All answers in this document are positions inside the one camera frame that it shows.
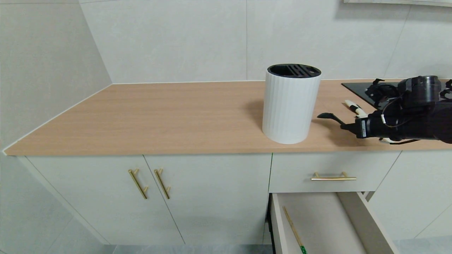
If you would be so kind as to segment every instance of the floor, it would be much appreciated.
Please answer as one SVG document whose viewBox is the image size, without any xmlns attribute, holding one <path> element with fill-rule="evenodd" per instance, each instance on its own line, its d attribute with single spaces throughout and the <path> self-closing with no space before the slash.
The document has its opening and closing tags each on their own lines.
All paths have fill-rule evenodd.
<svg viewBox="0 0 452 254">
<path fill-rule="evenodd" d="M 452 236 L 398 240 L 400 254 L 452 254 Z M 271 245 L 118 245 L 113 254 L 272 254 Z"/>
<path fill-rule="evenodd" d="M 394 241 L 400 254 L 452 254 L 452 235 Z"/>
</svg>

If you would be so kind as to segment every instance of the open drawer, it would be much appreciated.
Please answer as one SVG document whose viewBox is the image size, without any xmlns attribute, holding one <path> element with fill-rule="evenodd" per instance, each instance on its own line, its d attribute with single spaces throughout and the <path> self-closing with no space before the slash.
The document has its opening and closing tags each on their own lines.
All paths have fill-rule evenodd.
<svg viewBox="0 0 452 254">
<path fill-rule="evenodd" d="M 286 208 L 308 254 L 398 254 L 361 193 L 273 193 L 276 254 L 301 254 Z"/>
</svg>

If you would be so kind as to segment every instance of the green tip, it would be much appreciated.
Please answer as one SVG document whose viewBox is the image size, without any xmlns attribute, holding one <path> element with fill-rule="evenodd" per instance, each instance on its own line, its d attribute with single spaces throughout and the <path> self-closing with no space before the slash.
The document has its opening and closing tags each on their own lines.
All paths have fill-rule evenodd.
<svg viewBox="0 0 452 254">
<path fill-rule="evenodd" d="M 300 246 L 300 249 L 301 249 L 301 253 L 308 254 L 308 252 L 306 251 L 304 246 Z"/>
</svg>

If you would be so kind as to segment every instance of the drawer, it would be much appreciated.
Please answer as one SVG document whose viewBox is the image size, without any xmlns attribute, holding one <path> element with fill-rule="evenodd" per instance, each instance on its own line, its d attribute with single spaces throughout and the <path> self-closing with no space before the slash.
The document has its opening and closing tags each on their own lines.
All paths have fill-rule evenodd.
<svg viewBox="0 0 452 254">
<path fill-rule="evenodd" d="M 273 193 L 270 228 L 276 254 L 300 254 L 286 208 L 309 254 L 398 254 L 361 193 Z"/>
<path fill-rule="evenodd" d="M 400 151 L 273 154 L 270 193 L 375 191 Z M 312 181 L 322 177 L 356 180 Z"/>
</svg>

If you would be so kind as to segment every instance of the chopstick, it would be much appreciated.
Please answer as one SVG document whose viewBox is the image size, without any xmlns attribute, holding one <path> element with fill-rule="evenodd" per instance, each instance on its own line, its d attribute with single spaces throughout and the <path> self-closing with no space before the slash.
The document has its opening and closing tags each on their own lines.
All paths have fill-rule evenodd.
<svg viewBox="0 0 452 254">
<path fill-rule="evenodd" d="M 303 243 L 301 242 L 300 236 L 297 233 L 297 230 L 295 229 L 295 226 L 293 225 L 293 222 L 289 216 L 289 213 L 287 212 L 287 209 L 285 206 L 282 207 L 284 209 L 284 213 L 286 214 L 286 218 L 289 221 L 289 225 L 292 228 L 293 234 L 295 235 L 295 239 L 297 240 L 298 245 L 300 246 L 301 249 L 301 253 L 303 254 L 308 254 L 308 252 L 305 249 L 305 246 L 303 245 Z"/>
</svg>

